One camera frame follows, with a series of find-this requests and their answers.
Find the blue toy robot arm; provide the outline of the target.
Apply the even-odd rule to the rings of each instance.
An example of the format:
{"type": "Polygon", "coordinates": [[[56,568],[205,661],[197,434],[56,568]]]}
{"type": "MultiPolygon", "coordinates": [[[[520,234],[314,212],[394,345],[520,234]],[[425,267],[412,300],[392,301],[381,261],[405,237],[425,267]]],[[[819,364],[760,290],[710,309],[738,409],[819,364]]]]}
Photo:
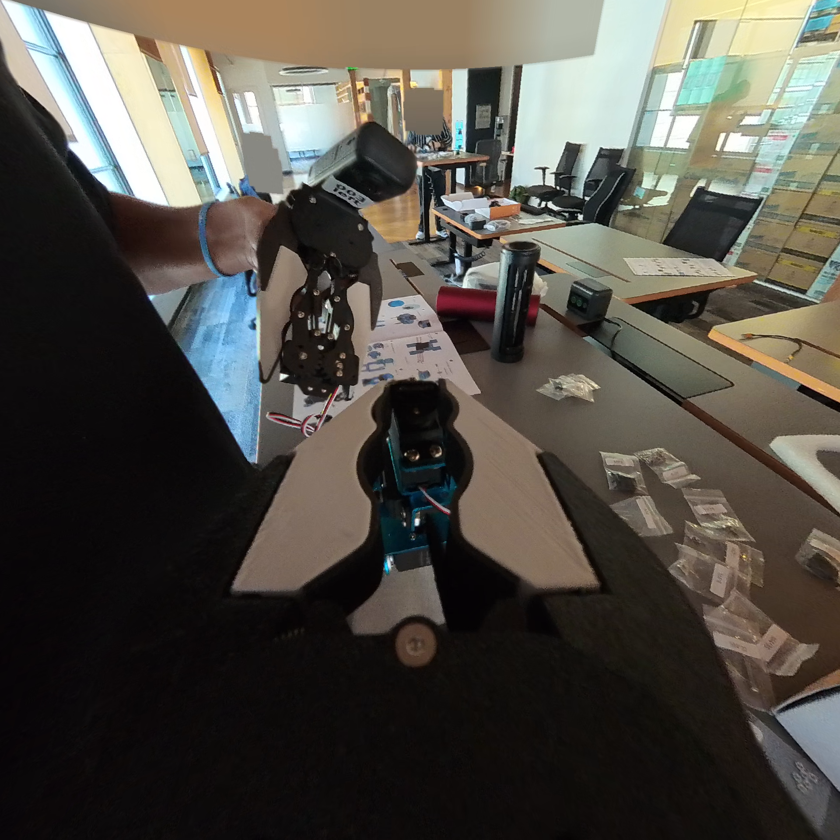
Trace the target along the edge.
{"type": "Polygon", "coordinates": [[[386,395],[384,463],[374,495],[383,572],[392,577],[430,566],[433,550],[445,549],[457,482],[449,469],[440,383],[394,382],[386,395]]]}

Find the printed instruction sheet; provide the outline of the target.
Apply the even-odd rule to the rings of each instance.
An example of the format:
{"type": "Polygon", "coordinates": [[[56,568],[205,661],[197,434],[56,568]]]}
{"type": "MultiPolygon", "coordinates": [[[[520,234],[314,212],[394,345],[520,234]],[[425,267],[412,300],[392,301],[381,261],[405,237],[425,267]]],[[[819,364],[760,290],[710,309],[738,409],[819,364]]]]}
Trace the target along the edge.
{"type": "Polygon", "coordinates": [[[348,396],[339,390],[328,418],[337,416],[371,388],[393,381],[446,379],[468,395],[480,393],[438,315],[419,295],[383,300],[374,329],[355,353],[358,382],[350,387],[348,396]]]}

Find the shelf of cardboard boxes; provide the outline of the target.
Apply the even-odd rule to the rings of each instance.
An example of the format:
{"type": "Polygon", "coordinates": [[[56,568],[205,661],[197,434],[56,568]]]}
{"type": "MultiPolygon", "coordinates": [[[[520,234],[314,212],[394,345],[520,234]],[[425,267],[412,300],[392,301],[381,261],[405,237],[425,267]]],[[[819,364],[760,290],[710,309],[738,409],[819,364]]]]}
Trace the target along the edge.
{"type": "Polygon", "coordinates": [[[732,257],[819,301],[838,273],[838,52],[798,61],[771,105],[744,190],[761,206],[732,257]]]}

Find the black toy robot claw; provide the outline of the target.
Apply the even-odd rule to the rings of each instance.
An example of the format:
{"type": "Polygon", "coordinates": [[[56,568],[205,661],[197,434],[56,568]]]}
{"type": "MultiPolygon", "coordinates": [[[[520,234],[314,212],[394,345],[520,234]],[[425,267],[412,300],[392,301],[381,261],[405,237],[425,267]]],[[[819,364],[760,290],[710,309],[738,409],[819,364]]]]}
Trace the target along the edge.
{"type": "Polygon", "coordinates": [[[305,396],[324,401],[358,381],[350,290],[358,284],[360,271],[307,246],[301,247],[300,257],[306,277],[291,296],[279,370],[284,381],[305,396]]]}

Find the black cylindrical flask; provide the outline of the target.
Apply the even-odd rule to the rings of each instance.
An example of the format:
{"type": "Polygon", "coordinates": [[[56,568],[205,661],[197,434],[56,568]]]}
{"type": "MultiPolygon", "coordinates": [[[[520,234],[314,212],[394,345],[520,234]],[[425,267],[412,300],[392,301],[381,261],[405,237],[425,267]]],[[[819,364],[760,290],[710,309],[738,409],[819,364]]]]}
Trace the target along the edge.
{"type": "Polygon", "coordinates": [[[522,360],[539,258],[540,247],[530,240],[514,241],[502,247],[490,343],[494,361],[513,364],[522,360]]]}

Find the black office chair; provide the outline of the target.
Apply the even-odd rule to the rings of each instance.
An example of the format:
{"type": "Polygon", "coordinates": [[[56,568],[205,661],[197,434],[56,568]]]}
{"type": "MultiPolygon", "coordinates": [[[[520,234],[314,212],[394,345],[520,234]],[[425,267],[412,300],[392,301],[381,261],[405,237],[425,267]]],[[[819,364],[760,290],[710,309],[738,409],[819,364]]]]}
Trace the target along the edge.
{"type": "Polygon", "coordinates": [[[567,143],[558,168],[552,172],[553,185],[543,182],[526,188],[521,211],[538,216],[547,214],[566,226],[599,224],[610,227],[636,169],[621,165],[624,149],[601,147],[587,172],[580,193],[572,193],[572,158],[581,146],[567,143]]]}
{"type": "MultiPolygon", "coordinates": [[[[760,197],[733,196],[698,187],[663,244],[722,262],[762,202],[760,197]]],[[[710,294],[703,291],[668,298],[656,303],[652,313],[662,322],[696,319],[705,311],[710,294]]]]}

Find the small clear parts bag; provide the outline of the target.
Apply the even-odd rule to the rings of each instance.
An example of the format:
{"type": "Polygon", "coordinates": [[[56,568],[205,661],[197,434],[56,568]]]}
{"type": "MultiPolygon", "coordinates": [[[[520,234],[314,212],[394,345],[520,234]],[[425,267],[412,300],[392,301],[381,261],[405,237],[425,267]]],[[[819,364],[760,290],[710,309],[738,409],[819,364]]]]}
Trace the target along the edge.
{"type": "Polygon", "coordinates": [[[554,401],[573,398],[587,403],[595,401],[594,394],[601,387],[584,374],[562,374],[552,377],[537,389],[537,393],[554,401]]]}

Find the white paper sheet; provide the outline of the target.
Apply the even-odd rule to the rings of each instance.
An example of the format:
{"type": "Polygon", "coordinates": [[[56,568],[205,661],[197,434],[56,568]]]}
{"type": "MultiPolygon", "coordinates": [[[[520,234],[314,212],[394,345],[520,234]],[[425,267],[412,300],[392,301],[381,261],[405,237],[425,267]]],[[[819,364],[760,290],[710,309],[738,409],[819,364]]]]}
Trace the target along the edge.
{"type": "Polygon", "coordinates": [[[727,266],[709,258],[625,257],[623,262],[636,277],[732,277],[727,266]]]}

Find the cluttered office desk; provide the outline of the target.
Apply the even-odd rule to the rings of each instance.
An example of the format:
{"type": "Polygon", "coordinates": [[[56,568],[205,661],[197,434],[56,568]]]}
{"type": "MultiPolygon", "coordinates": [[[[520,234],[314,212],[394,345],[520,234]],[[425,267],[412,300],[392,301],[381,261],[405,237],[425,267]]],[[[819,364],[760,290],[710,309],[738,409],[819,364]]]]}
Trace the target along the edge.
{"type": "Polygon", "coordinates": [[[467,199],[466,193],[453,194],[450,198],[451,202],[430,212],[448,242],[448,261],[454,272],[446,281],[451,285],[461,286],[467,269],[506,235],[541,233],[569,223],[550,214],[522,213],[522,205],[507,198],[467,199]]]}

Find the white foam packing piece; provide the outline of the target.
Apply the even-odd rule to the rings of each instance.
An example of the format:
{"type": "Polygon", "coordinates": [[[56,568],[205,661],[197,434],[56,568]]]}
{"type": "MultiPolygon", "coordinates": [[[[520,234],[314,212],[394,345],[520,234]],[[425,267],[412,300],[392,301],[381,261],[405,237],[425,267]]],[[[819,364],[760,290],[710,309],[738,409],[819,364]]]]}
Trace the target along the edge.
{"type": "Polygon", "coordinates": [[[778,436],[770,442],[777,459],[815,490],[839,513],[839,477],[824,466],[820,454],[838,455],[839,436],[808,434],[778,436]]]}

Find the pile of small parts bags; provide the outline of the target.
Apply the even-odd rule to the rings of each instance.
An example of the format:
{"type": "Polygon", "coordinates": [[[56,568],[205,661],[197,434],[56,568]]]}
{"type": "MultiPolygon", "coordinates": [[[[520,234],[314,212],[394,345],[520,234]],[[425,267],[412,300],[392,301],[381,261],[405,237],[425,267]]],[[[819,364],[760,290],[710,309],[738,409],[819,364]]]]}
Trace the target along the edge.
{"type": "Polygon", "coordinates": [[[598,444],[614,512],[656,547],[750,705],[838,686],[838,516],[729,444],[598,444]]]}

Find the large window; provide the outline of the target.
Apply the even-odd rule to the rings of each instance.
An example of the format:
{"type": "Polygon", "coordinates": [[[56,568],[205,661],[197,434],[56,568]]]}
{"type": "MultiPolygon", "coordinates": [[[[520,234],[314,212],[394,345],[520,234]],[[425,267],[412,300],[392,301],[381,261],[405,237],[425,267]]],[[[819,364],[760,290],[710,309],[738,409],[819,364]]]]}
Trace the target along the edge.
{"type": "Polygon", "coordinates": [[[70,150],[111,192],[132,196],[130,182],[46,12],[18,2],[3,2],[3,7],[66,122],[70,150]]]}

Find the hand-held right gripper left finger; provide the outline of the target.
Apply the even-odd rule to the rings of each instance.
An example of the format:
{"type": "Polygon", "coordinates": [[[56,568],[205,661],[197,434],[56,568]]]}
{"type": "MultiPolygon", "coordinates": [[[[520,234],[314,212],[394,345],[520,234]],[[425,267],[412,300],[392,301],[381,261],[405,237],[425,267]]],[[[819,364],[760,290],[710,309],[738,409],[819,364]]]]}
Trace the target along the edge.
{"type": "Polygon", "coordinates": [[[233,595],[358,607],[381,582],[382,536],[364,447],[382,438],[381,383],[293,452],[233,581],[233,595]]]}

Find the small black box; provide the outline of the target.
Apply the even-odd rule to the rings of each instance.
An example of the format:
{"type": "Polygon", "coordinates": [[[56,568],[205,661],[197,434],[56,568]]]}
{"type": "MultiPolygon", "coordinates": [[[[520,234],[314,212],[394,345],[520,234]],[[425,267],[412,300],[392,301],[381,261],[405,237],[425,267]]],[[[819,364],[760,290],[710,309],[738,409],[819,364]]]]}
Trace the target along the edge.
{"type": "Polygon", "coordinates": [[[566,302],[566,314],[580,324],[603,322],[613,300],[613,290],[592,278],[573,280],[566,302]]]}

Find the blue wristband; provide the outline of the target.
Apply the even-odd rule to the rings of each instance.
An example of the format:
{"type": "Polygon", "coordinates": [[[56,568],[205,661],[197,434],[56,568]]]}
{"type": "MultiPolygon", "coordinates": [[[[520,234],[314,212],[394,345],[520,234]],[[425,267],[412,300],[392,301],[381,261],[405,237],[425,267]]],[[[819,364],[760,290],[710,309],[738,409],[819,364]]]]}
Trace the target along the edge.
{"type": "Polygon", "coordinates": [[[212,256],[211,249],[209,247],[208,237],[207,237],[207,220],[209,216],[209,212],[214,205],[217,204],[216,200],[203,203],[198,211],[197,216],[197,236],[198,236],[198,244],[201,250],[202,258],[206,268],[213,274],[216,278],[226,277],[226,275],[220,271],[217,267],[215,260],[212,256]]]}

